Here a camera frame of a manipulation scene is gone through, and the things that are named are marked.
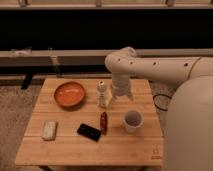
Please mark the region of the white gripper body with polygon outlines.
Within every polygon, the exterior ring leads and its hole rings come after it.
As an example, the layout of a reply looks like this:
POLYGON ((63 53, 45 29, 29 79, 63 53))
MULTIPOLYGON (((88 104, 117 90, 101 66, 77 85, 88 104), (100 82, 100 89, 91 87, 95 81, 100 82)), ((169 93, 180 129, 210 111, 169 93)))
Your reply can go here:
POLYGON ((120 96, 127 96, 131 101, 134 100, 129 75, 113 74, 110 88, 114 100, 120 96))

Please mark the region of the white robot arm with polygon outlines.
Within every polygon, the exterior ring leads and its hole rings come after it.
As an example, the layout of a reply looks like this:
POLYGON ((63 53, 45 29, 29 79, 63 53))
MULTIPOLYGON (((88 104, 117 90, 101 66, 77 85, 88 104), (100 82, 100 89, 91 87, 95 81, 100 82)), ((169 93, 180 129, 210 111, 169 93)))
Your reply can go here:
POLYGON ((142 58, 131 47, 108 54, 114 96, 131 94, 132 75, 176 88, 164 131, 162 171, 213 171, 213 57, 142 58))

